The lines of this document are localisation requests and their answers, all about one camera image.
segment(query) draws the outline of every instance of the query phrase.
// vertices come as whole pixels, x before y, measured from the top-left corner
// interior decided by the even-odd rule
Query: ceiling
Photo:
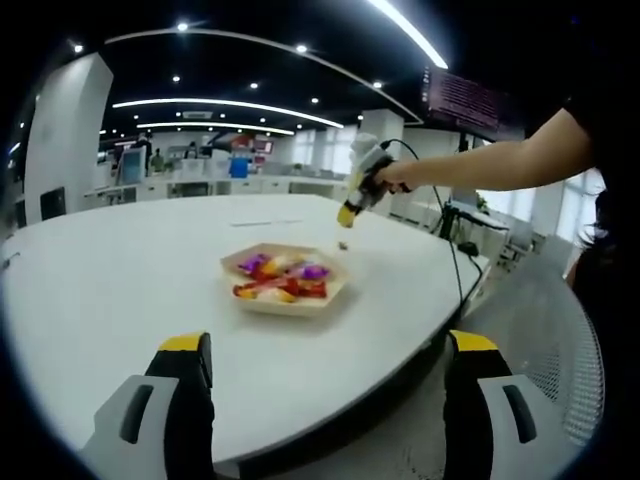
[[[540,125],[562,103],[580,75],[592,47],[581,12],[561,6],[522,6],[522,2],[486,0],[390,0],[424,34],[449,64],[451,73],[506,92],[524,113],[527,129]],[[254,109],[153,105],[113,109],[132,100],[200,97],[271,105],[329,119],[356,123],[367,109],[390,108],[407,122],[423,117],[421,77],[426,54],[367,0],[210,0],[163,3],[129,2],[87,18],[66,18],[68,38],[97,51],[114,73],[103,138],[137,133],[140,122],[180,121],[176,112],[210,110],[212,121],[296,130],[320,124],[295,116]],[[190,30],[105,44],[109,38],[174,28]],[[289,46],[331,62],[366,82],[380,80],[382,91],[400,108],[352,78],[303,55],[256,42],[193,33],[194,29],[237,32]],[[66,49],[61,61],[75,54]],[[174,83],[172,77],[180,76]],[[256,82],[259,88],[252,89]],[[318,98],[317,104],[311,103]],[[264,124],[260,118],[265,117]]]

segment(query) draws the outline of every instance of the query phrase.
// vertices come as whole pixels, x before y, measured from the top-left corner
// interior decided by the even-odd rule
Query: person in background
[[[164,157],[160,155],[159,148],[156,148],[156,153],[153,157],[151,157],[150,162],[154,172],[164,171]]]
[[[149,159],[151,158],[151,150],[153,147],[151,146],[151,142],[149,141],[146,133],[141,133],[140,135],[138,135],[138,141],[131,146],[131,148],[141,147],[147,147],[147,152],[144,159],[144,170],[145,174],[149,175]]]
[[[198,158],[198,146],[196,142],[191,142],[184,151],[184,158]]]

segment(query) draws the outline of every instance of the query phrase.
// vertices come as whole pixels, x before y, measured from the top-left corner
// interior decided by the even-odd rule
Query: purple candy wrapper
[[[258,253],[239,264],[238,268],[246,273],[252,273],[256,268],[264,265],[269,260],[271,260],[271,257],[269,255]]]
[[[296,268],[291,274],[303,280],[321,280],[329,275],[329,269],[322,265],[307,264]]]

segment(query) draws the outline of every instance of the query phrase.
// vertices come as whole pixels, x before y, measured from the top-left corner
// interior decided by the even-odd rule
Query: desk
[[[413,202],[411,205],[417,208],[424,209],[424,214],[422,215],[422,222],[424,223],[424,225],[427,225],[431,229],[435,228],[435,226],[438,225],[441,215],[440,207],[438,205],[424,202]],[[460,207],[461,205],[464,204],[455,202],[456,208]],[[492,264],[496,264],[498,262],[498,258],[500,257],[500,253],[502,252],[502,249],[506,245],[509,238],[509,227],[499,220],[491,218],[490,216],[478,211],[472,210],[470,207],[463,207],[460,209],[473,215],[473,217],[478,221],[487,223],[492,227],[498,228],[500,230],[483,227],[481,225],[476,225],[475,223],[469,222],[468,220],[460,219],[459,221],[456,221],[456,226],[460,226],[460,229],[457,229],[454,241],[458,244],[462,242],[475,243],[478,246],[480,254],[488,258]]]
[[[244,183],[282,183],[288,184],[291,186],[296,185],[309,185],[309,186],[317,186],[317,187],[326,187],[328,189],[332,189],[339,191],[340,193],[344,193],[346,197],[347,191],[347,183],[344,180],[331,180],[326,178],[313,178],[313,177],[302,177],[296,175],[282,176],[282,175],[250,175],[247,178],[215,178],[203,176],[201,178],[168,178],[164,175],[151,176],[146,177],[145,181],[140,184],[132,184],[132,185],[116,185],[112,187],[101,187],[93,190],[89,190],[85,192],[85,198],[93,197],[97,195],[109,195],[109,194],[117,194],[122,192],[128,188],[139,188],[139,187],[163,187],[169,185],[180,185],[184,183],[208,183],[213,187],[214,194],[218,191],[221,191],[223,194],[229,194],[232,192],[232,187],[234,185],[242,185]],[[262,186],[256,190],[256,193],[262,193]]]
[[[456,276],[444,240],[370,212],[344,230],[339,206],[315,195],[196,197],[17,231],[4,247],[20,252],[4,273],[8,335],[54,431],[82,447],[116,388],[166,338],[198,330],[211,333],[217,463],[285,444],[369,394],[457,308]],[[271,223],[246,226],[256,220]],[[315,319],[241,311],[219,259],[258,242],[321,248],[351,283]],[[466,294],[478,272],[462,254],[458,264]]]

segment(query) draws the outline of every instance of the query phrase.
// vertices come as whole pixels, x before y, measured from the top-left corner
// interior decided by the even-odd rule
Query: wooden tray
[[[322,264],[326,266],[331,274],[327,279],[327,298],[299,298],[295,303],[275,302],[270,300],[251,300],[239,298],[233,294],[234,285],[242,285],[251,281],[250,278],[242,275],[238,269],[238,264],[258,253],[267,255],[282,254],[314,254],[321,259]],[[347,283],[347,272],[333,258],[324,254],[316,248],[300,247],[295,245],[280,245],[276,243],[259,243],[251,248],[240,250],[228,257],[220,260],[225,276],[229,280],[228,288],[231,295],[238,306],[245,310],[254,312],[271,313],[275,315],[291,315],[297,317],[314,317],[319,315],[326,309],[333,299],[338,295],[340,290]]]

